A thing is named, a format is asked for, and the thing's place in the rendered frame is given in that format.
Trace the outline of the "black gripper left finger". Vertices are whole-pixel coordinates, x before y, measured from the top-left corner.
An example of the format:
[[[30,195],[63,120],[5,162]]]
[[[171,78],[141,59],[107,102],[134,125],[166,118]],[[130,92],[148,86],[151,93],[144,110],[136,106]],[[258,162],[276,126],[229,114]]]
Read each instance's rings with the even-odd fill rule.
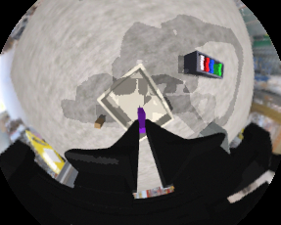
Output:
[[[65,152],[70,166],[92,174],[124,176],[132,192],[137,192],[137,160],[139,160],[139,120],[129,124],[124,135],[107,149],[74,148]]]

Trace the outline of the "beige square tray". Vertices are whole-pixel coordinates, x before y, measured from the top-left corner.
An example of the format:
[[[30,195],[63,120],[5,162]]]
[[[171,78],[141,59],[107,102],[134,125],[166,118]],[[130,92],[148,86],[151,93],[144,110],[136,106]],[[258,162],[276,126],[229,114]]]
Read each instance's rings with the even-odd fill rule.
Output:
[[[125,131],[137,120],[139,106],[144,110],[145,119],[161,127],[174,119],[159,86],[141,63],[106,89],[98,102]]]

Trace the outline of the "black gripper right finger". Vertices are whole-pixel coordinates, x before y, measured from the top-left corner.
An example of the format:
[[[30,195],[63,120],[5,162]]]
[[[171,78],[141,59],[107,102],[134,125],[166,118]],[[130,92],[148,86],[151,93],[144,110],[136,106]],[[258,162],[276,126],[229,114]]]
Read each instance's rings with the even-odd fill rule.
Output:
[[[178,178],[192,158],[219,147],[226,137],[224,133],[219,132],[199,139],[187,140],[184,137],[182,139],[148,119],[145,119],[145,133],[163,188],[174,187],[172,182]]]

